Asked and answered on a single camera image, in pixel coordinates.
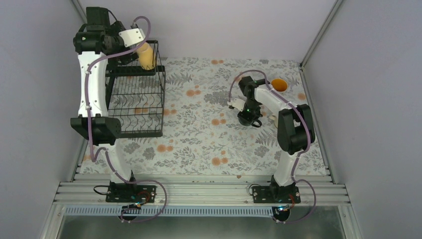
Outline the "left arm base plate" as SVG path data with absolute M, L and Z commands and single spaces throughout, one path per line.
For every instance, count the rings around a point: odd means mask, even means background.
M 153 185 L 135 185 L 135 184 L 116 184 L 110 185 L 105 201 L 109 203 L 154 203 L 156 195 L 156 186 Z

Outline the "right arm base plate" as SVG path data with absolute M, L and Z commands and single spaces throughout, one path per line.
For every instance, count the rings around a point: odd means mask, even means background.
M 279 186 L 271 181 L 269 186 L 252 185 L 250 187 L 255 204 L 288 204 L 301 202 L 299 188 L 296 183 L 287 186 Z

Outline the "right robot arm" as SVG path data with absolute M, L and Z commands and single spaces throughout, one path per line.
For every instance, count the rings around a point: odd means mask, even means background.
M 277 125 L 277 142 L 283 153 L 278 167 L 273 174 L 270 198 L 283 202 L 289 195 L 286 186 L 295 183 L 294 172 L 299 158 L 307 152 L 315 141 L 312 112 L 307 104 L 293 105 L 277 92 L 276 82 L 253 80 L 250 76 L 239 81 L 239 87 L 246 99 L 236 99 L 231 104 L 239 110 L 239 122 L 244 126 L 260 127 L 261 106 L 265 106 L 275 116 Z

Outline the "dark green mug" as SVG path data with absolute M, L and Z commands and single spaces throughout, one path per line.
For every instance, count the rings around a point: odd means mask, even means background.
M 238 121 L 243 126 L 252 126 L 256 128 L 260 128 L 262 126 L 262 122 L 258 118 L 247 118 L 244 116 L 238 116 Z

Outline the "yellow cup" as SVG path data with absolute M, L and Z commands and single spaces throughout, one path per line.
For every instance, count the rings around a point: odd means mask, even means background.
M 142 44 L 136 53 L 138 62 L 144 70 L 153 70 L 156 67 L 156 54 L 149 43 Z

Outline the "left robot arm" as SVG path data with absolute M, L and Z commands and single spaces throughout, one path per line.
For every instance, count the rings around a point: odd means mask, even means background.
M 109 63 L 122 63 L 144 45 L 150 30 L 144 32 L 134 19 L 131 29 L 116 20 L 111 23 L 111 11 L 104 7 L 86 8 L 87 22 L 76 33 L 73 44 L 81 72 L 81 99 L 78 115 L 71 118 L 71 127 L 88 141 L 90 157 L 96 162 L 103 155 L 111 170 L 107 196 L 118 193 L 131 202 L 138 196 L 132 170 L 122 158 L 120 145 L 121 123 L 108 115 L 106 103 L 106 70 Z

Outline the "beige mug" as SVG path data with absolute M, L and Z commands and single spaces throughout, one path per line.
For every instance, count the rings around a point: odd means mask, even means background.
M 271 115 L 268 117 L 268 119 L 273 123 L 275 128 L 278 128 L 278 117 L 275 115 Z

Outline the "floral white mug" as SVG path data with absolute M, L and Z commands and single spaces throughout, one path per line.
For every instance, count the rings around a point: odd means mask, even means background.
M 273 79 L 271 81 L 271 86 L 276 92 L 279 92 L 279 93 L 285 92 L 289 87 L 288 83 L 284 79 L 281 79 L 281 78 Z

